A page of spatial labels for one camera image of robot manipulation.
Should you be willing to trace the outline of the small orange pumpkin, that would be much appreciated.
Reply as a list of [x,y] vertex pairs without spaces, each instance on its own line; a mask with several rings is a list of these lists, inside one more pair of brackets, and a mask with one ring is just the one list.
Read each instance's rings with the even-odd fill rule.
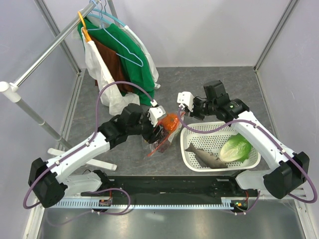
[[161,121],[160,124],[164,127],[169,133],[176,130],[179,120],[177,114],[169,113]]

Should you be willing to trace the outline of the clear zip top bag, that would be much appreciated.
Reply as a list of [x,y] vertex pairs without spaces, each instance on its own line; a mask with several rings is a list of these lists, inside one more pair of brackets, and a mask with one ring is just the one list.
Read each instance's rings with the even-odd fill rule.
[[147,157],[164,153],[170,147],[181,129],[181,123],[178,116],[183,120],[184,115],[185,112],[179,114],[169,113],[159,121],[159,126],[162,127],[162,132],[160,133],[161,138],[150,144],[150,152],[147,154]]

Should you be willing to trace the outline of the purple grape bunch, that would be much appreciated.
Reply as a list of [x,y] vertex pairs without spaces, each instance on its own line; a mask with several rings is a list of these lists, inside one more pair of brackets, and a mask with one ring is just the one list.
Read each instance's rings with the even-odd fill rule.
[[163,128],[160,133],[160,138],[153,143],[153,151],[164,153],[170,146],[170,141],[168,140],[169,136],[169,132]]

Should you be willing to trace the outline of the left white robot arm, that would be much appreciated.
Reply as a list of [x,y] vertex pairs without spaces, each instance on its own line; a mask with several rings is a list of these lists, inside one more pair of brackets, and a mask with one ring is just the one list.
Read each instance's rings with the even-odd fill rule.
[[147,143],[154,143],[162,133],[159,122],[165,114],[162,106],[151,107],[145,112],[141,106],[129,104],[119,115],[98,125],[92,135],[62,155],[47,161],[34,160],[27,194],[33,192],[44,208],[54,206],[66,194],[89,191],[99,196],[106,195],[110,187],[103,180],[102,172],[94,171],[87,176],[72,176],[72,173],[94,157],[125,142],[131,135],[141,135]]

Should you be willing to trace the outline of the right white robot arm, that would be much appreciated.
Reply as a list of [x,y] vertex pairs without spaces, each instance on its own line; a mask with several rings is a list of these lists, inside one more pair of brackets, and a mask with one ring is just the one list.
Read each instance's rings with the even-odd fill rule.
[[178,94],[177,102],[190,116],[203,120],[216,116],[240,133],[260,153],[269,169],[244,171],[228,183],[228,190],[240,196],[246,189],[267,190],[273,197],[282,199],[308,179],[309,157],[295,153],[276,139],[254,116],[240,99],[230,99],[221,81],[215,80],[204,86],[205,98],[190,92]]

